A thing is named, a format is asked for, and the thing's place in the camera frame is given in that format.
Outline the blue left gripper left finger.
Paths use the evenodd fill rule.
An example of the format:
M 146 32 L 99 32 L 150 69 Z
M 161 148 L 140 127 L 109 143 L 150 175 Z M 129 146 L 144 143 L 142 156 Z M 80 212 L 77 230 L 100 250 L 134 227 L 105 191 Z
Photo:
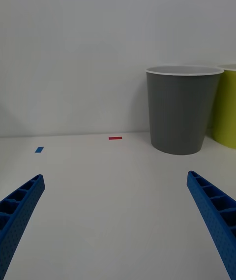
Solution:
M 45 190 L 41 174 L 20 186 L 0 202 L 0 279 L 4 279 L 10 262 Z

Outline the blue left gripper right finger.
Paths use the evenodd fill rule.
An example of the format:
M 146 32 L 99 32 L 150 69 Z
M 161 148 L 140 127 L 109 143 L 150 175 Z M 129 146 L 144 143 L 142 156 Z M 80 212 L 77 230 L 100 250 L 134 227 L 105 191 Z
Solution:
M 209 230 L 230 279 L 236 279 L 236 201 L 194 171 L 187 187 Z

